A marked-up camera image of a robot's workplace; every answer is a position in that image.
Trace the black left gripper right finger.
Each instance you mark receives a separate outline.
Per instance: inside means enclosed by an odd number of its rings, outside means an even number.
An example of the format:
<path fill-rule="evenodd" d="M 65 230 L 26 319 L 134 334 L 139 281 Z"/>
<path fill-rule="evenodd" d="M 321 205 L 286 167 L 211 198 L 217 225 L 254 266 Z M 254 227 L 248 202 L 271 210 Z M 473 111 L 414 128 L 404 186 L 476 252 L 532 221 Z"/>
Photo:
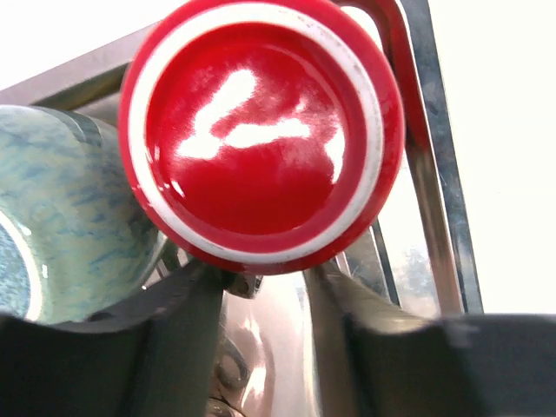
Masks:
<path fill-rule="evenodd" d="M 431 320 L 330 263 L 304 278 L 324 415 L 554 415 L 553 316 Z"/>

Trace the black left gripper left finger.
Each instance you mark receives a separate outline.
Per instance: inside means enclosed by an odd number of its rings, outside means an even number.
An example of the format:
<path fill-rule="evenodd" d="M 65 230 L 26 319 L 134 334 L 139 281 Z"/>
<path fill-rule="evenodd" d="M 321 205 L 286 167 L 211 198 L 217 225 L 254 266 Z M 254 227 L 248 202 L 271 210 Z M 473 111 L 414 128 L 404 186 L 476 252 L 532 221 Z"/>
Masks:
<path fill-rule="evenodd" d="M 4 416 L 202 416 L 222 302 L 192 261 L 82 322 L 1 318 Z"/>

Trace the red mug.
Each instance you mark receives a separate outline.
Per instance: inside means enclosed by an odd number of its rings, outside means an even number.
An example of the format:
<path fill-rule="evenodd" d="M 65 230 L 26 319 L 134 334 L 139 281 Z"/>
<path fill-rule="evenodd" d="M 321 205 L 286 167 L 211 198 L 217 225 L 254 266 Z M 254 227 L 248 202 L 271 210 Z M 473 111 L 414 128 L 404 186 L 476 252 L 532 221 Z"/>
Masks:
<path fill-rule="evenodd" d="M 119 108 L 136 198 L 221 268 L 305 269 L 352 244 L 400 167 L 390 65 L 329 1 L 189 1 L 129 66 Z"/>

